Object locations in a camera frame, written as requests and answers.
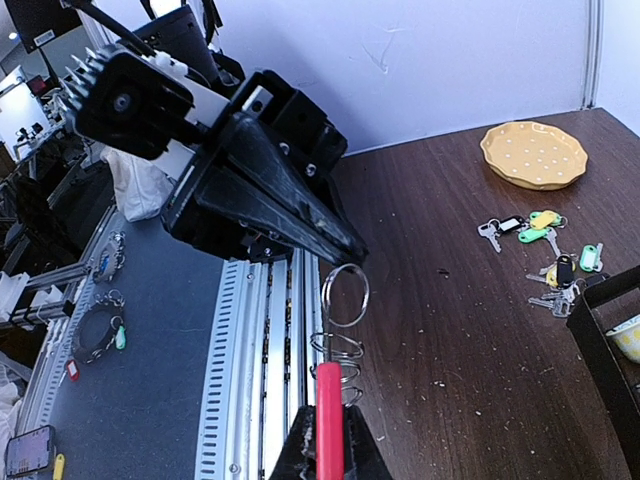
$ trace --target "red key tag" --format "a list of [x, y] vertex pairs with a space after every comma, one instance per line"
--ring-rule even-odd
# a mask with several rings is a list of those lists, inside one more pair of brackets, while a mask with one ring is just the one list
[[78, 365], [76, 365], [75, 360], [69, 360], [67, 362], [66, 369], [72, 382], [75, 382], [80, 378], [80, 370], [78, 370]]

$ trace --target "white cloth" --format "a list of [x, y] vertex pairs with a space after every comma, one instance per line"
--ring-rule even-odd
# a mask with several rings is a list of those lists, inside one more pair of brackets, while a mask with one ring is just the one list
[[111, 147], [105, 147], [100, 158], [109, 164], [116, 205], [129, 222], [160, 213], [173, 190], [162, 170], [148, 160]]
[[[9, 440], [16, 434], [18, 413], [22, 399], [18, 396], [15, 383], [7, 383], [4, 365], [0, 365], [0, 451], [7, 450]], [[5, 478], [5, 458], [0, 455], [0, 478]]]

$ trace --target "gray table surface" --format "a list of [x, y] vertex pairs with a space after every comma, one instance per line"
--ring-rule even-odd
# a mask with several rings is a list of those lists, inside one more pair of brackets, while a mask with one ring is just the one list
[[223, 261], [174, 240], [159, 219], [127, 224], [127, 347], [65, 378], [51, 424], [65, 480], [191, 479]]

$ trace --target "white wall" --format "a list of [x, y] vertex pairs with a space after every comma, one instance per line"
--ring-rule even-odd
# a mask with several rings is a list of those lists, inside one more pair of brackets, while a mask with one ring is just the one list
[[640, 3], [607, 0], [596, 103], [640, 135]]
[[302, 89], [351, 151], [579, 108], [584, 0], [218, 0], [224, 52]]

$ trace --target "ceramic plate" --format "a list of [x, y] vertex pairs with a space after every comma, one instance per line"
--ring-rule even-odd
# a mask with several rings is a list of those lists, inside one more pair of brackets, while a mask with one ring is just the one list
[[531, 190], [558, 190], [587, 170], [580, 142], [557, 127], [510, 122], [492, 128], [480, 143], [491, 169], [508, 182]]

